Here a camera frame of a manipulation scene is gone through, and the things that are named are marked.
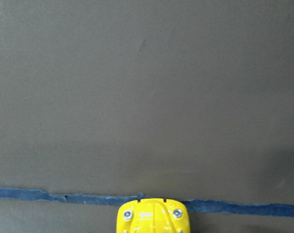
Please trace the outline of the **yellow beetle toy car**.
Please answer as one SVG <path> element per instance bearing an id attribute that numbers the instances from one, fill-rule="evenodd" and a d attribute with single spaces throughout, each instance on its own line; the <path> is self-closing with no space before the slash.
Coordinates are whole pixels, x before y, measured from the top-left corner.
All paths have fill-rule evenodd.
<path id="1" fill-rule="evenodd" d="M 190 233 L 186 206 L 172 199 L 132 200 L 120 206 L 117 233 Z"/>

